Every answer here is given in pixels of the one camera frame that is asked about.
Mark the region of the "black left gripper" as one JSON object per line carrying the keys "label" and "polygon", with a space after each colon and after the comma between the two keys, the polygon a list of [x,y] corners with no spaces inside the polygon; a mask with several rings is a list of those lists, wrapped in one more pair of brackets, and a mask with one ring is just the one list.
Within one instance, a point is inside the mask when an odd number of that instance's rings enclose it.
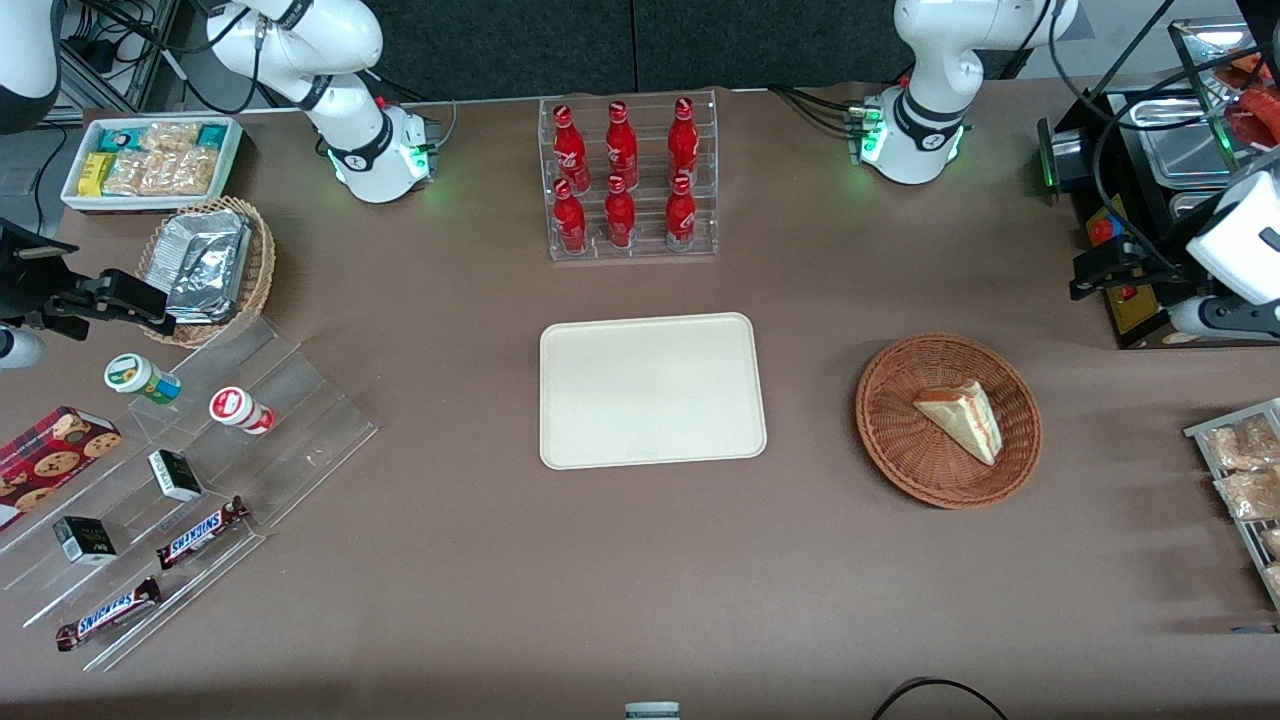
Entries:
{"label": "black left gripper", "polygon": [[1080,301],[1106,290],[1120,293],[1121,301],[1137,296],[1140,287],[1184,284],[1185,274],[1178,264],[1160,260],[1132,238],[1111,238],[1073,259],[1071,301]]}

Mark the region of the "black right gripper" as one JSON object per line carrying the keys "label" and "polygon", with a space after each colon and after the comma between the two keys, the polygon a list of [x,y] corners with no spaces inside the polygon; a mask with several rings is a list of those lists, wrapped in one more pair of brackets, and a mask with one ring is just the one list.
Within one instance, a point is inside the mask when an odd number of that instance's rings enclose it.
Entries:
{"label": "black right gripper", "polygon": [[[82,275],[72,272],[65,255],[78,246],[45,238],[9,220],[1,222],[1,319],[4,324],[31,325],[64,337],[86,337],[90,322],[74,313],[54,311],[52,300],[74,293]],[[177,319],[166,314],[168,295],[119,269],[99,277],[99,301],[128,322],[161,337],[172,337]]]}

